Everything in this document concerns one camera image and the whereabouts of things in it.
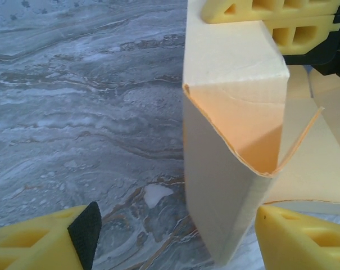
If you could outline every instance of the black rubber pad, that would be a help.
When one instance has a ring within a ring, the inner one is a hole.
[[[91,270],[101,230],[101,213],[93,201],[67,228],[84,270]]]

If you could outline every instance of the folded cardboard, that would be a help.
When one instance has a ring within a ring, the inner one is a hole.
[[[266,203],[295,211],[340,215],[340,78],[290,66],[280,157],[319,107],[324,107],[288,162]]]
[[[319,111],[278,162],[289,79],[282,55],[263,22],[206,24],[203,4],[188,1],[186,199],[215,262],[226,264]]]

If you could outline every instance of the black object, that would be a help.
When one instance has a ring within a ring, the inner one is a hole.
[[[101,225],[101,213],[93,201],[67,228],[84,270],[92,269]]]
[[[340,6],[334,17],[340,23]],[[340,77],[340,29],[332,31],[328,38],[304,55],[285,55],[287,65],[311,65],[322,75],[337,74]]]

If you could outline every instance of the open box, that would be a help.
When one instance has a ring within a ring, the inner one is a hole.
[[[226,264],[262,203],[340,214],[340,121],[327,123],[339,111],[328,108],[320,115],[321,106],[340,106],[333,101],[340,94],[326,97],[331,91],[325,83],[316,88],[323,78],[313,72],[318,95],[311,98],[307,73],[292,67],[289,80],[262,21],[206,24],[203,4],[188,1],[185,188],[209,252],[217,264]]]

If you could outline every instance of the gray marble countertop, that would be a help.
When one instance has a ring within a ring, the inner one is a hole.
[[[253,227],[216,268],[185,207],[186,5],[99,0],[0,22],[0,227],[97,201],[95,270],[264,269]]]

